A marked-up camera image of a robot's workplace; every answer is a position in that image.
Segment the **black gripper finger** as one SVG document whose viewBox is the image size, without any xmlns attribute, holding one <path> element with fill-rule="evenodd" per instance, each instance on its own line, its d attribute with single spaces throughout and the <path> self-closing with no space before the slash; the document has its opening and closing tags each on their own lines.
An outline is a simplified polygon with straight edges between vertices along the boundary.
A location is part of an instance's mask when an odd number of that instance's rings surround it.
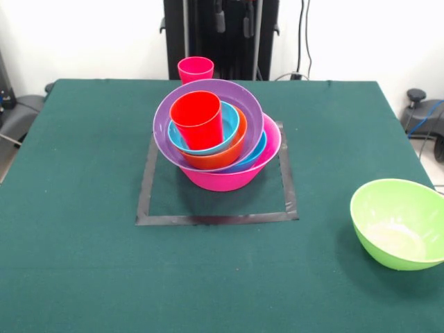
<svg viewBox="0 0 444 333">
<path fill-rule="evenodd" d="M 214 19 L 217 33 L 225 33 L 225 13 L 223 11 L 223 0 L 214 1 Z"/>
<path fill-rule="evenodd" d="M 251 38 L 253 36 L 253 2 L 244 1 L 245 16 L 243 20 L 244 37 Z"/>
</svg>

